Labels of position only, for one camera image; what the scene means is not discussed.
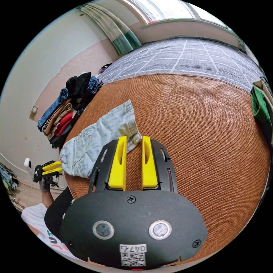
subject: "window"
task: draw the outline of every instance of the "window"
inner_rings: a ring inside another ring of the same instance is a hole
[[[165,19],[204,20],[228,28],[221,20],[209,12],[182,0],[129,0],[140,7],[151,22]]]
[[[198,13],[201,20],[206,20],[206,21],[221,25],[221,26],[223,26],[225,28],[227,27],[222,21],[220,21],[217,17],[213,16],[209,12],[207,12],[207,11],[205,11],[205,10],[203,10],[203,9],[193,5],[193,4],[189,3],[189,5]]]
[[[194,19],[194,14],[180,0],[132,0],[151,17],[152,21],[173,18]]]

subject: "light switch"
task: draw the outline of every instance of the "light switch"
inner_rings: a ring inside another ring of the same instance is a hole
[[[31,113],[30,113],[30,116],[29,116],[30,119],[32,119],[32,120],[34,119],[35,114],[37,113],[37,109],[38,109],[37,106],[33,106],[32,110],[31,110]]]

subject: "pocket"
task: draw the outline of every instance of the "pocket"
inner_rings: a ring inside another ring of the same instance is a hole
[[[86,150],[88,149],[90,142],[91,142],[91,134],[90,132],[84,133],[80,137],[76,137],[73,141],[73,164],[72,167],[75,166],[77,162],[79,162],[84,154],[86,153]]]

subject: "black glove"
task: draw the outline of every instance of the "black glove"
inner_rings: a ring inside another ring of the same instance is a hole
[[[50,184],[53,182],[52,176],[47,176],[39,181],[41,191],[50,191]]]

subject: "brown rattan mat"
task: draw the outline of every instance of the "brown rattan mat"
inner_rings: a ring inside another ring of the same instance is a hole
[[[250,95],[194,76],[147,75],[109,83],[67,141],[128,99],[140,133],[165,145],[178,192],[198,207],[207,225],[207,240],[187,262],[223,248],[250,219],[269,170],[270,152],[255,123]],[[127,155],[128,191],[141,189],[141,145]],[[65,178],[75,199],[87,194],[87,179]]]

